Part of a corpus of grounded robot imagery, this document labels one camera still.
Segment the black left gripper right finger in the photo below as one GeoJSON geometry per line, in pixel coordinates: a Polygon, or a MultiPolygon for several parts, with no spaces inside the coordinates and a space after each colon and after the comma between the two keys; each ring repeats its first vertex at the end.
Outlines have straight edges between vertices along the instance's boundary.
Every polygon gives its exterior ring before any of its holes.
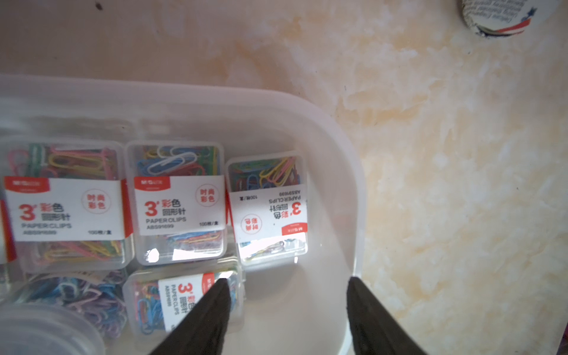
{"type": "Polygon", "coordinates": [[[347,313],[355,354],[426,355],[358,277],[348,282],[347,313]]]}

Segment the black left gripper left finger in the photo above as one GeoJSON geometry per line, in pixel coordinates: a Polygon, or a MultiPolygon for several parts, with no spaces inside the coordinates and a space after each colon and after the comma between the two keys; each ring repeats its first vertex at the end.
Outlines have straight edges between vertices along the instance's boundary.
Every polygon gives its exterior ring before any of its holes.
{"type": "Polygon", "coordinates": [[[216,281],[178,327],[150,354],[221,354],[229,325],[231,304],[228,280],[216,281]]]}

